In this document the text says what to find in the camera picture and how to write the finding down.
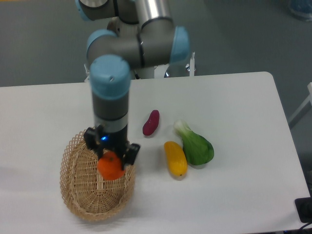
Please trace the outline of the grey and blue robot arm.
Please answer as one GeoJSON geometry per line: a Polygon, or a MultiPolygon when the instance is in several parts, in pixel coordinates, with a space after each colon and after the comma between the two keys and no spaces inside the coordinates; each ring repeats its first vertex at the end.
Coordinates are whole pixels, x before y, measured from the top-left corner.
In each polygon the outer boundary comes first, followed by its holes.
{"type": "Polygon", "coordinates": [[[175,26],[167,0],[78,0],[85,20],[116,17],[137,32],[101,29],[86,45],[94,127],[84,134],[98,157],[113,151],[121,168],[133,165],[140,146],[127,139],[129,89],[133,71],[184,60],[190,52],[186,28],[175,26]]]}

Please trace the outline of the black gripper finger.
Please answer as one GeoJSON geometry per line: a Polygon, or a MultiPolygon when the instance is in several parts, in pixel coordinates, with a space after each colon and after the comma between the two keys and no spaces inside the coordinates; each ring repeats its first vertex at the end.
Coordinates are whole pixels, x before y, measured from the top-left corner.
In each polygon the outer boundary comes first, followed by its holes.
{"type": "Polygon", "coordinates": [[[103,156],[104,145],[101,140],[103,136],[103,127],[89,127],[83,134],[87,148],[94,151],[98,158],[103,156]]]}
{"type": "Polygon", "coordinates": [[[125,170],[125,168],[128,165],[134,165],[137,154],[140,150],[140,145],[136,143],[127,143],[125,145],[125,150],[122,154],[121,162],[122,162],[122,170],[125,170]]]}

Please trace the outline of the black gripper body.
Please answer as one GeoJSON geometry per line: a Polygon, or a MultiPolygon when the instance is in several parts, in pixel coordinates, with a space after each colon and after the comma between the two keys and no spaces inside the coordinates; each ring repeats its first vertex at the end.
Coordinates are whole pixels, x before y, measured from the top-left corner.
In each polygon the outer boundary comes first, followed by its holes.
{"type": "Polygon", "coordinates": [[[127,149],[127,126],[118,132],[108,133],[104,131],[102,125],[99,125],[96,131],[96,140],[99,141],[99,145],[95,149],[98,160],[100,160],[104,154],[104,149],[114,152],[118,159],[121,161],[121,165],[124,166],[124,154],[127,149]]]}

